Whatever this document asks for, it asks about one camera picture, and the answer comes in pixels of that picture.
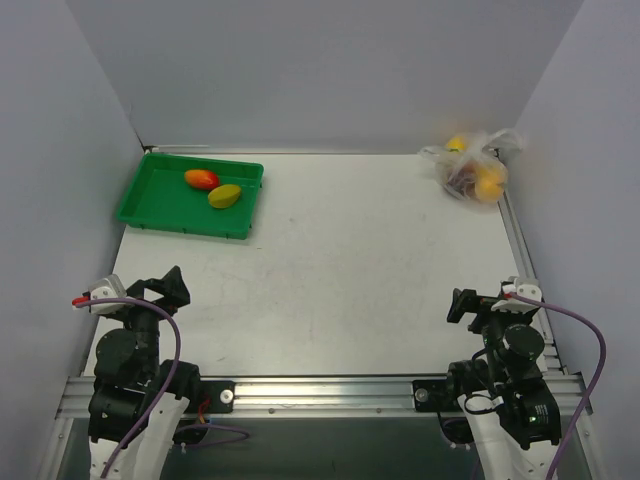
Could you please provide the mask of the clear plastic bag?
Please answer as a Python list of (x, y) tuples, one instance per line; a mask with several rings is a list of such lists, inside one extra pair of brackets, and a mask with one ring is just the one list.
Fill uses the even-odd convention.
[(425, 146), (419, 155), (433, 168), (432, 176), (454, 198), (495, 204), (504, 195), (509, 178), (507, 161), (523, 150), (513, 129), (454, 135), (444, 145)]

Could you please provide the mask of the yellow pear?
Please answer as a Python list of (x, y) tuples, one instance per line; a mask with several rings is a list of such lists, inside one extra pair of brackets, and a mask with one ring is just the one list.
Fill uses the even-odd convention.
[(463, 135), (452, 137), (445, 145), (448, 151), (464, 152), (467, 149), (467, 140)]

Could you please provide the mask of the dark red apple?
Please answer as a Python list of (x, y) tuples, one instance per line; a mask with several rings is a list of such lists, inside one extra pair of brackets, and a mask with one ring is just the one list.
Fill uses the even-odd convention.
[(476, 171), (474, 167), (463, 167), (457, 172), (451, 172), (446, 188), (458, 198), (470, 198), (474, 195), (476, 183)]

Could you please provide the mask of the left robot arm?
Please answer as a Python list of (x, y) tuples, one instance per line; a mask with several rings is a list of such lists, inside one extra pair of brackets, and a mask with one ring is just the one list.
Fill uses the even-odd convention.
[(174, 315), (189, 302), (179, 267), (130, 287), (110, 275), (78, 299), (78, 307), (122, 324), (96, 346), (88, 407), (91, 478), (160, 477), (182, 415), (202, 399), (199, 369), (181, 361), (179, 347), (172, 358), (160, 358), (160, 322), (175, 328)]

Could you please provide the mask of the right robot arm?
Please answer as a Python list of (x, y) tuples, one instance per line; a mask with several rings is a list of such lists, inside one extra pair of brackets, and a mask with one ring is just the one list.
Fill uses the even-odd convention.
[(545, 349), (533, 326), (540, 288), (517, 278), (496, 296), (455, 289), (447, 322), (473, 315), (468, 330), (482, 348), (453, 362), (443, 385), (446, 402), (462, 409), (488, 479), (548, 479), (561, 441), (561, 416), (538, 360)]

